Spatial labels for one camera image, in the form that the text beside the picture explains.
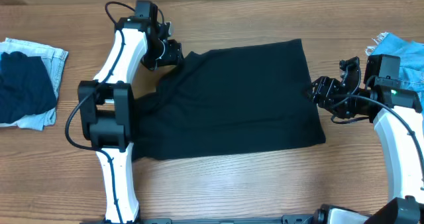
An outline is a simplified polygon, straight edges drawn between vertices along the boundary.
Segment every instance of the wooden table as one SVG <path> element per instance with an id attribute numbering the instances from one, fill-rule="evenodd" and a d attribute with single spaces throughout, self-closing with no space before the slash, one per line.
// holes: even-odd
<path id="1" fill-rule="evenodd" d="M 312 80 L 337 77 L 338 61 L 359 56 L 385 31 L 424 41 L 424 0 L 270 0 L 161 2 L 184 54 L 302 38 Z M 115 17 L 125 8 L 111 9 Z M 97 157 L 65 139 L 77 86 L 102 67 L 113 42 L 103 5 L 0 7 L 0 37 L 31 40 L 70 52 L 56 124 L 43 132 L 0 130 L 0 223 L 78 223 L 105 214 Z M 166 72 L 140 69 L 137 95 Z M 384 159 L 366 121 L 335 125 L 319 110 L 327 143 L 256 154 L 133 165 L 143 217 L 172 219 L 278 217 L 312 213 L 331 203 L 374 213 L 388 198 Z M 81 135 L 79 114 L 71 127 Z"/>

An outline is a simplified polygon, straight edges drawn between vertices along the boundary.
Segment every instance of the black bracket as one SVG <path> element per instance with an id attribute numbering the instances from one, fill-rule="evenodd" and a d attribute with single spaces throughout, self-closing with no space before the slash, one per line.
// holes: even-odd
<path id="1" fill-rule="evenodd" d="M 313 216 L 309 214 L 283 215 L 283 224 L 312 224 Z"/>
<path id="2" fill-rule="evenodd" d="M 85 139 L 91 141 L 93 148 L 118 148 L 125 152 L 132 141 L 134 95 L 130 84 L 103 84 L 96 91 L 97 81 L 82 81 L 78 86 L 78 99 L 89 98 L 80 108 L 82 130 Z M 114 111 L 98 110 L 113 99 Z"/>
<path id="3" fill-rule="evenodd" d="M 420 220 L 420 215 L 419 203 L 415 201 L 414 197 L 406 196 L 405 199 L 395 197 L 364 224 L 416 224 Z"/>

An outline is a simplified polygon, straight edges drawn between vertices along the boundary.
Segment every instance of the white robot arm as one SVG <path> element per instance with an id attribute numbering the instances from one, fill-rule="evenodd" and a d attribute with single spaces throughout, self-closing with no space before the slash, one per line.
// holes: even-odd
<path id="1" fill-rule="evenodd" d="M 389 180 L 389 203 L 371 217 L 341 207 L 323 205 L 312 223 L 417 223 L 424 203 L 423 111 L 414 91 L 400 89 L 400 58 L 368 57 L 366 88 L 360 89 L 359 58 L 341 61 L 342 82 L 321 77 L 313 82 L 308 98 L 335 117 L 367 115 L 377 132 Z"/>
<path id="2" fill-rule="evenodd" d="M 105 182 L 107 210 L 102 223 L 140 223 L 131 165 L 136 125 L 131 83 L 139 64 L 155 70 L 184 60 L 181 44 L 168 40 L 172 24 L 163 17 L 158 23 L 157 14 L 152 2 L 137 1 L 134 16 L 116 23 L 105 65 L 93 81 L 78 87 L 83 134 L 97 151 Z M 114 103 L 115 112 L 97 109 L 105 102 Z"/>

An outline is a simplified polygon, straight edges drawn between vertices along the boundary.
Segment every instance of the denim cloth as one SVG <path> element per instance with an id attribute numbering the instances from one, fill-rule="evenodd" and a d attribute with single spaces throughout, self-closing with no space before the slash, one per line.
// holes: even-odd
<path id="1" fill-rule="evenodd" d="M 407 42 L 388 32 L 380 34 L 374 41 L 377 46 L 368 47 L 367 55 L 399 56 L 401 88 L 416 91 L 424 107 L 424 44 Z"/>
<path id="2" fill-rule="evenodd" d="M 0 53 L 22 52 L 27 56 L 40 56 L 46 66 L 48 75 L 53 85 L 53 92 L 56 98 L 59 97 L 60 82 L 65 66 L 68 52 L 35 42 L 6 38 L 5 42 L 0 42 Z M 40 115 L 25 115 L 18 121 L 11 124 L 0 123 L 0 127 L 18 126 L 19 128 L 34 129 L 42 131 L 45 125 L 53 125 L 56 122 L 56 108 L 53 108 Z"/>

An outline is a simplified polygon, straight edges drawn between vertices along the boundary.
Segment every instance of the black shirt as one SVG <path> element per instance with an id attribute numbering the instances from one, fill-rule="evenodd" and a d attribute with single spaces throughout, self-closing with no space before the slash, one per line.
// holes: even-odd
<path id="1" fill-rule="evenodd" d="M 300 40 L 191 52 L 140 111 L 133 159 L 300 148 L 325 142 Z"/>
<path id="2" fill-rule="evenodd" d="M 0 60 L 0 123 L 38 115 L 56 106 L 56 96 L 41 57 L 2 53 Z"/>

